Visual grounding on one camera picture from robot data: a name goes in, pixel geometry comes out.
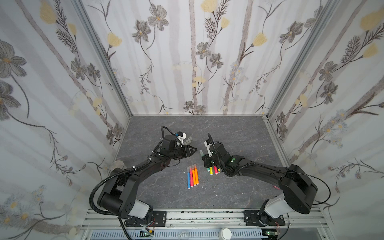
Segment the orange marker pen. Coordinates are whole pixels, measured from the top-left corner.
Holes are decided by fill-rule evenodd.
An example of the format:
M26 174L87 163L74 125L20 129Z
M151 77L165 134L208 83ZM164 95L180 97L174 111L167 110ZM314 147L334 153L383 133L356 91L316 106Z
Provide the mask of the orange marker pen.
M196 186L197 185L197 180L196 180L195 166L192 165L191 169L192 169L192 176L193 176L193 186Z
M195 183L194 183L194 185L197 186L197 185L199 185L199 176L198 176L197 164L194 164L194 174L195 174Z

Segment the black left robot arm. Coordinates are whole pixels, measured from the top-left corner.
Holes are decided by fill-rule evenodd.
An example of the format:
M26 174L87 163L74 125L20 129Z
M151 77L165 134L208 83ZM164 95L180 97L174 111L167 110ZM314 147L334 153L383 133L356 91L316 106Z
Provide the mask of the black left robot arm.
M167 168L171 160L189 158L197 151L197 148L184 144L178 136L166 135L140 165L125 170L116 168L98 183L89 197L91 209L101 215L117 216L121 219L135 217L150 220L153 208L137 199L140 184Z

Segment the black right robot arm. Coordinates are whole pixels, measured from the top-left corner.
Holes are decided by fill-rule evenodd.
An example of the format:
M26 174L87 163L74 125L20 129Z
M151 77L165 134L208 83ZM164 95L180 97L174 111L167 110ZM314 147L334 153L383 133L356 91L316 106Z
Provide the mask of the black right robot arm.
M210 147L202 160L206 168L217 167L228 177L249 177L278 187L282 193L266 200L260 208L262 215L270 219L291 212L308 215L311 211L318 188L297 165L286 168L258 163L230 155L223 146L218 150Z

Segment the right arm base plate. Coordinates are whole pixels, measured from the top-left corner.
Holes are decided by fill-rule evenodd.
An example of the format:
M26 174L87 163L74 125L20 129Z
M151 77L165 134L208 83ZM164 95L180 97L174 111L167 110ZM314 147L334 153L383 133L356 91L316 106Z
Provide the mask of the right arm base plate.
M284 217L281 215L277 218L269 216L265 212L265 207L267 205L267 202L269 199L265 200L262 204L262 207L259 210L248 210L243 211L244 213L244 222L246 223L246 226L252 226L252 227L278 227L278 226L285 226L286 222L284 220Z

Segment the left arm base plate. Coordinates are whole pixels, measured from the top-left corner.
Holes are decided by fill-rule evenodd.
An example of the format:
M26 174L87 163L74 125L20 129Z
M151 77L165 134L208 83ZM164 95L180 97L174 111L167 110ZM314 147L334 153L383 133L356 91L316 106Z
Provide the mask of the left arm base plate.
M152 211L144 219L130 217L124 221L125 227L165 227L167 211Z

